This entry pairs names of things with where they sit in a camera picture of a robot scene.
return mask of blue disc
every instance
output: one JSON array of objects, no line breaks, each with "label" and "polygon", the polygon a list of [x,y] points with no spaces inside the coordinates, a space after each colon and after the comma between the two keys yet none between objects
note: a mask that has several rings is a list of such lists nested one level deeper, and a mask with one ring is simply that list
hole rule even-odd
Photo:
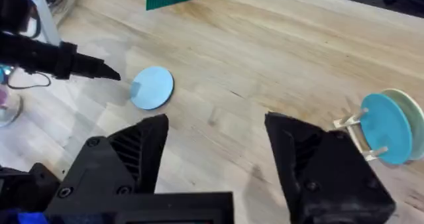
[{"label": "blue disc", "polygon": [[368,112],[360,118],[362,132],[372,150],[386,146],[388,151],[379,155],[389,164],[408,161],[412,150],[411,127],[400,107],[383,94],[367,95],[361,108]]},{"label": "blue disc", "polygon": [[131,84],[131,101],[141,109],[155,109],[163,105],[174,89],[171,73],[158,66],[141,71]]}]

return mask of table surface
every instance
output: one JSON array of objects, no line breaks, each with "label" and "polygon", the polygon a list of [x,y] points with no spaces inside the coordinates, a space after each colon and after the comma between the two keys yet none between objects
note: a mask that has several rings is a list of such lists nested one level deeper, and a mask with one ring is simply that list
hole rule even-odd
[{"label": "table surface", "polygon": [[[157,192],[231,190],[237,223],[289,223],[265,113],[330,129],[385,88],[424,104],[423,19],[345,0],[195,0],[149,12],[145,3],[79,1],[60,34],[123,80],[73,77],[18,91],[24,110],[0,131],[2,165],[42,162],[63,178],[90,136],[166,113]],[[132,79],[149,66],[176,81],[155,111],[129,101]],[[18,73],[15,85],[44,82]],[[424,222],[424,160],[370,164],[397,202],[389,223]]]}]

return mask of cable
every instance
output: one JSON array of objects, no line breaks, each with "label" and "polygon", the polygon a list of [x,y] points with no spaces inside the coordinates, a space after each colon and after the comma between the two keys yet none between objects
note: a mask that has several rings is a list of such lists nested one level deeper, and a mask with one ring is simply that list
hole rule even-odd
[{"label": "cable", "polygon": [[3,73],[3,77],[5,79],[7,79],[6,85],[10,89],[29,89],[29,88],[34,88],[34,87],[48,87],[48,86],[52,85],[52,80],[46,74],[42,74],[40,72],[35,72],[34,74],[38,74],[38,75],[41,75],[41,76],[44,76],[45,78],[47,78],[47,84],[45,84],[45,85],[39,85],[39,84],[37,84],[37,85],[30,85],[30,86],[27,86],[27,87],[16,87],[16,86],[13,86],[13,85],[11,85],[9,83],[10,79],[9,78],[6,78],[7,76],[6,76],[6,73],[5,73],[4,69],[3,68],[0,68],[0,70]]}]

